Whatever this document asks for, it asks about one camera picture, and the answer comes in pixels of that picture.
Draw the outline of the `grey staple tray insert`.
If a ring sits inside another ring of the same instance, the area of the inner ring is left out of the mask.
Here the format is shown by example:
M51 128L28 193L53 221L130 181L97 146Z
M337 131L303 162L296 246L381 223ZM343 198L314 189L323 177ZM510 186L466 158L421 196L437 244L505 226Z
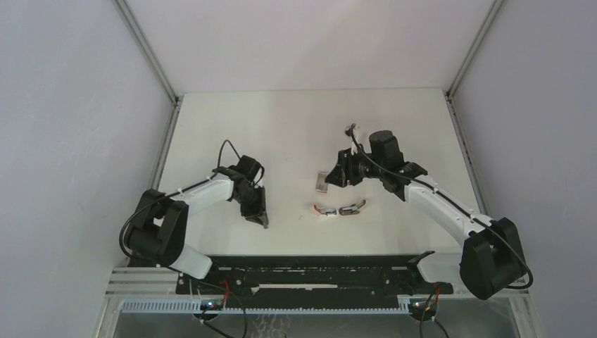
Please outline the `grey staple tray insert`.
M326 194L328 190L328 183L326 181L328 172L319 172L316 180L315 191Z

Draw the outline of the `tan stapler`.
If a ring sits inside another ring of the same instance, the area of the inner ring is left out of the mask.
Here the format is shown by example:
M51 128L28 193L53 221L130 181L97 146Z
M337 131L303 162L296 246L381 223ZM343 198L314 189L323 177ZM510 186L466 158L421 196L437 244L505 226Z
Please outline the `tan stapler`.
M366 203L367 201L363 199L358 203L351 204L350 206L342 206L338 209L338 213L342 216L358 215L360 213L361 208L363 208L366 205Z

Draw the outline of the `pink stapler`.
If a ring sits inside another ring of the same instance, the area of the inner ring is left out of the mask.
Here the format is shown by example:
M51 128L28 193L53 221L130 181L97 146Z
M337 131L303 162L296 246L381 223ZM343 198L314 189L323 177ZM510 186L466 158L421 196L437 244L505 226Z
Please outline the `pink stapler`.
M319 206L317 204L313 204L310 208L318 216L331 217L331 216L338 215L337 209L335 209L335 208L326 208L326 207Z

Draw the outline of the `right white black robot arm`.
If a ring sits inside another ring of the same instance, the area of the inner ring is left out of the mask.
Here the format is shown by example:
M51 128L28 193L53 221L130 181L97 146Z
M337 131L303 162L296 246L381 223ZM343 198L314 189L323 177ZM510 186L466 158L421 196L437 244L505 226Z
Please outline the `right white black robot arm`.
M513 221L495 220L457 200L421 165L404 159L391 131L370 134L366 151L357 129L356 124L345 129L351 146L338 152L325 182L345 188L366 179L379 180L388 193L425 213L460 247L460 253L429 251L412 260L406 275L411 290L424 293L434 283L461 284L487 300L503 289L524 290L534 284Z

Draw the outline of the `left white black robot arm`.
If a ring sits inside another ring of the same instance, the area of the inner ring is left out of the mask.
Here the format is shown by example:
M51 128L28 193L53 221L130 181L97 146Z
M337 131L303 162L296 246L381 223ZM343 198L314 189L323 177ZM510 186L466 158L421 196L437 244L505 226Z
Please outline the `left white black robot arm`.
M210 177L176 192L146 190L121 228L122 252L193 277L193 285L204 294L214 292L220 275L211 269L210 257L186 243L187 222L217 203L236 201L245 220L267 229L265 188L259 185L264 173L256 159L241 156L237 164L220 166Z

